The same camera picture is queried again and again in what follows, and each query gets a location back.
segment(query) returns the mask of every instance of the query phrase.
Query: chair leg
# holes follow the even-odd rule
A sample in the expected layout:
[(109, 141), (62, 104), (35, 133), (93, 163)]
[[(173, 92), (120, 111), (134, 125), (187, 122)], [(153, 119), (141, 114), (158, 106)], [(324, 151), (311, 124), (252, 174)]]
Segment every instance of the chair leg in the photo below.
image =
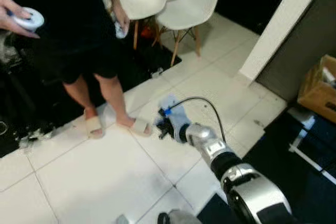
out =
[(156, 42), (159, 42), (160, 43), (160, 46), (162, 48), (162, 42), (161, 42), (161, 34), (165, 31), (165, 27), (163, 26), (161, 28), (161, 30), (159, 31), (159, 26), (157, 23), (155, 23), (155, 31), (156, 31), (156, 36), (155, 36), (155, 39), (154, 39), (154, 42), (152, 44), (152, 47), (154, 47), (154, 45), (156, 44)]
[(176, 57), (177, 50), (178, 50), (178, 44), (180, 43), (181, 34), (182, 34), (182, 30), (179, 30), (178, 34), (177, 34), (176, 41), (175, 41), (175, 48), (174, 48), (172, 62), (170, 63), (171, 67), (174, 65), (175, 57)]
[(195, 29), (195, 39), (196, 39), (196, 53), (200, 57), (201, 56), (200, 31), (198, 30), (198, 26), (195, 26), (194, 29)]
[(133, 48), (136, 50), (136, 46), (138, 44), (138, 29), (139, 29), (139, 21), (135, 21), (135, 28), (134, 28), (134, 42), (133, 42)]

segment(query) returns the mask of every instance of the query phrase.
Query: black cable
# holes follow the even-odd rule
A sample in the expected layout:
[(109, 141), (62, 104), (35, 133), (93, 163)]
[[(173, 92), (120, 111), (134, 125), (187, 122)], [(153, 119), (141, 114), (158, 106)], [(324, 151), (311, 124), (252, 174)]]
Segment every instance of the black cable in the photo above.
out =
[(169, 107), (169, 110), (171, 110), (174, 107), (177, 107), (177, 106), (181, 105), (184, 102), (190, 101), (190, 100), (202, 100), (202, 101), (206, 101), (208, 104), (210, 104), (210, 106), (213, 108), (213, 110), (214, 110), (214, 112), (215, 112), (215, 114), (217, 116), (217, 120), (218, 120), (219, 127), (220, 127), (220, 132), (222, 134), (222, 139), (223, 139), (224, 143), (226, 143), (225, 135), (224, 135), (224, 129), (223, 129), (223, 126), (222, 126), (222, 121), (221, 121), (221, 119), (220, 119), (220, 117), (218, 115), (218, 112), (217, 112), (215, 106), (208, 99), (206, 99), (204, 97), (188, 97), (188, 98), (186, 98), (186, 99), (178, 102), (177, 104), (174, 104), (173, 106)]

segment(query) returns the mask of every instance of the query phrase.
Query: finger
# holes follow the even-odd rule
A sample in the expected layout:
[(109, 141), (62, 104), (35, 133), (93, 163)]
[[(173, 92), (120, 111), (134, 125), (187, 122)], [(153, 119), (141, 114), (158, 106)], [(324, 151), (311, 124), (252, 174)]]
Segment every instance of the finger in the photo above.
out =
[(2, 5), (19, 18), (30, 18), (31, 14), (16, 4), (13, 0), (3, 0)]
[(20, 34), (29, 38), (39, 39), (40, 37), (36, 33), (32, 33), (20, 27), (17, 23), (15, 23), (11, 18), (7, 18), (4, 20), (4, 26), (7, 30), (10, 30), (16, 34)]

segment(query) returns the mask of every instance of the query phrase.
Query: foot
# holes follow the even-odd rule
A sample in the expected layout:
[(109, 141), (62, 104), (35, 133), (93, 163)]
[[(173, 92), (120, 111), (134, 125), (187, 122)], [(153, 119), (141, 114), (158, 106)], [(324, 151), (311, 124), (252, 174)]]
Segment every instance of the foot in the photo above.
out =
[[(97, 113), (97, 110), (96, 110), (95, 107), (85, 108), (85, 110), (84, 110), (85, 120), (93, 118), (97, 115), (98, 115), (98, 113)], [(94, 130), (94, 131), (91, 131), (91, 133), (98, 136), (98, 135), (101, 135), (103, 133), (103, 129)]]
[[(135, 118), (131, 118), (129, 116), (125, 116), (124, 118), (117, 118), (117, 123), (126, 126), (127, 128), (131, 128), (135, 123)], [(150, 128), (148, 126), (146, 127), (144, 133), (145, 134), (150, 133)]]

